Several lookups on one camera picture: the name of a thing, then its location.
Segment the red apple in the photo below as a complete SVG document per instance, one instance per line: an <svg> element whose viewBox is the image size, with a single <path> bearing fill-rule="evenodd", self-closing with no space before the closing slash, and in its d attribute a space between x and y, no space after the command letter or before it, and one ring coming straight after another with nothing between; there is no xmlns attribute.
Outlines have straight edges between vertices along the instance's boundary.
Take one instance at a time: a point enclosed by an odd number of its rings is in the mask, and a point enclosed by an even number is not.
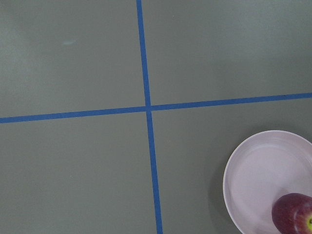
<svg viewBox="0 0 312 234"><path fill-rule="evenodd" d="M312 232L312 198L300 193L281 196L272 206L272 220L282 234Z"/></svg>

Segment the pink plate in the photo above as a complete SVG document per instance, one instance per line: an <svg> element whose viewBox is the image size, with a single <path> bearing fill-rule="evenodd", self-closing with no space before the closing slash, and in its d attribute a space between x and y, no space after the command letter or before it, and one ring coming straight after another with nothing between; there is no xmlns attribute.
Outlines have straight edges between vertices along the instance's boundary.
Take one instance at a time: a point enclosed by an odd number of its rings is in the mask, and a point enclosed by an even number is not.
<svg viewBox="0 0 312 234"><path fill-rule="evenodd" d="M312 144L287 131L257 133L231 154L223 176L223 196L233 223L243 234L277 234L272 205L290 193L312 195Z"/></svg>

